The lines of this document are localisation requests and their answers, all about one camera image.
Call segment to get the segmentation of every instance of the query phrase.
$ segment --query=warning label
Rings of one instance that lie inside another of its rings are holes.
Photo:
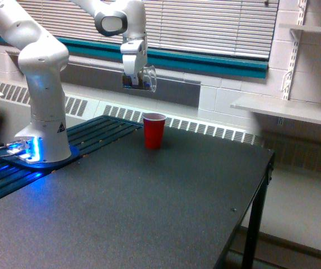
[[[64,132],[66,129],[65,129],[65,127],[64,127],[64,125],[63,125],[63,122],[61,122],[61,124],[60,124],[60,126],[59,126],[59,128],[58,128],[58,132],[57,133],[62,133],[62,132]]]

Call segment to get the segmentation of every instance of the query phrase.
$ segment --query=window blinds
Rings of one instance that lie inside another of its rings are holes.
[[[278,1],[144,0],[149,47],[267,59]],[[122,42],[101,36],[93,18],[69,0],[18,2],[56,36]]]

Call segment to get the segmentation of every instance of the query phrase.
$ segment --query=window sill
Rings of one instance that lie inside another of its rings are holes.
[[[87,40],[58,38],[70,53],[121,60],[120,45]],[[186,72],[203,72],[217,75],[266,78],[268,62],[246,59],[214,57],[193,53],[168,52],[149,49],[148,63],[156,67],[180,69]]]

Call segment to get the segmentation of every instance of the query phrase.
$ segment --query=red cup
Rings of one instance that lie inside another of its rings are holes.
[[[157,113],[146,113],[143,116],[145,147],[148,149],[159,149],[166,116]]]

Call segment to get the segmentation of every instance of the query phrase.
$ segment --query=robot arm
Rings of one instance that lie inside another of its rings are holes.
[[[31,124],[16,135],[29,148],[19,157],[28,163],[53,163],[71,155],[60,71],[68,50],[15,0],[0,0],[0,36],[20,50],[18,65],[26,76]],[[13,149],[11,153],[22,149]]]
[[[146,14],[142,0],[71,0],[93,16],[99,33],[105,36],[123,34],[123,86],[129,89],[156,90],[154,67],[147,64]]]

